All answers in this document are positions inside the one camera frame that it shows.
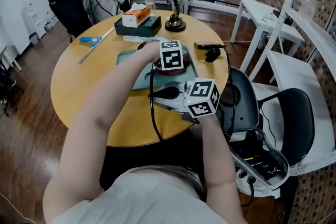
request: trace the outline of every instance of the brick wall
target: brick wall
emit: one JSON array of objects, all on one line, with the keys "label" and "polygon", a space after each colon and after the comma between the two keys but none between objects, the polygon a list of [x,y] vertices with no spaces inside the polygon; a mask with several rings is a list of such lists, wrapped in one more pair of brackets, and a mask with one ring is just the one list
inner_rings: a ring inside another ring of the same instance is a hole
[{"label": "brick wall", "polygon": [[[259,1],[278,9],[282,8],[284,3],[284,0]],[[329,19],[334,2],[335,0],[320,0],[318,4],[314,21],[323,28],[326,26],[327,20]],[[301,0],[294,1],[294,9],[298,9],[300,5]],[[332,23],[332,31],[335,31],[336,22]],[[305,61],[312,52],[314,46],[301,29],[298,27],[297,29],[306,42],[300,47],[295,57]],[[319,54],[313,61],[312,67],[321,84],[330,111],[334,134],[336,134],[335,80]],[[333,221],[336,221],[336,213],[332,213],[334,210],[336,210],[336,165],[330,165],[329,167],[301,176],[290,223],[333,223]],[[330,213],[332,214],[326,220],[319,222]]]}]

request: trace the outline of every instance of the chair backrest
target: chair backrest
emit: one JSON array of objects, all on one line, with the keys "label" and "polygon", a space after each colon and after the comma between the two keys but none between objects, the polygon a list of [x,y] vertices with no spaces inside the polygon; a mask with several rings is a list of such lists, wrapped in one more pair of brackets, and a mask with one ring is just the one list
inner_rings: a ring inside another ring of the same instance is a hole
[{"label": "chair backrest", "polygon": [[92,26],[82,0],[48,0],[55,16],[68,30],[68,33],[78,37]]},{"label": "chair backrest", "polygon": [[284,122],[281,152],[290,166],[299,163],[310,151],[315,137],[313,110],[307,94],[287,89],[276,94]]}]

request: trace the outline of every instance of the trash bin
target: trash bin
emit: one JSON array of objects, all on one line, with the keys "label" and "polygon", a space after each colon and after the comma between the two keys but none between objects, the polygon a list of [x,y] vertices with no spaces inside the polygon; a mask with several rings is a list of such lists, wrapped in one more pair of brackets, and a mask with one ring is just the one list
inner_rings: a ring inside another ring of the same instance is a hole
[{"label": "trash bin", "polygon": [[37,35],[36,33],[32,33],[30,36],[29,36],[29,41],[31,43],[33,43],[33,45],[36,45],[38,43],[38,39],[37,39]]}]

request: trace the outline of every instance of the lamp base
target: lamp base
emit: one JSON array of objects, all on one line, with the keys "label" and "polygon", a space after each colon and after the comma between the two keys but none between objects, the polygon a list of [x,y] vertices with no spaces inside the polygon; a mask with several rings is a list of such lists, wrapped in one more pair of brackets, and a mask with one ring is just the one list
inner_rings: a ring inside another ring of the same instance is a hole
[{"label": "lamp base", "polygon": [[166,21],[165,23],[165,28],[171,32],[182,32],[185,30],[186,27],[187,24],[184,21],[182,21],[182,24],[180,26],[172,26],[169,21]]}]

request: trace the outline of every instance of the dark green box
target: dark green box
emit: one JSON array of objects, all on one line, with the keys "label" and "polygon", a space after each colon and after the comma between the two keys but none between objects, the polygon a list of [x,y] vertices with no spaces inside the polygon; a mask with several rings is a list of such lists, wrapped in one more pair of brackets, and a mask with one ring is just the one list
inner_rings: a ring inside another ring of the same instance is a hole
[{"label": "dark green box", "polygon": [[154,37],[162,27],[161,16],[149,17],[146,21],[144,21],[137,28],[123,26],[122,19],[120,19],[114,24],[114,27],[116,28],[115,32],[117,33],[117,35],[137,36],[137,37]]}]

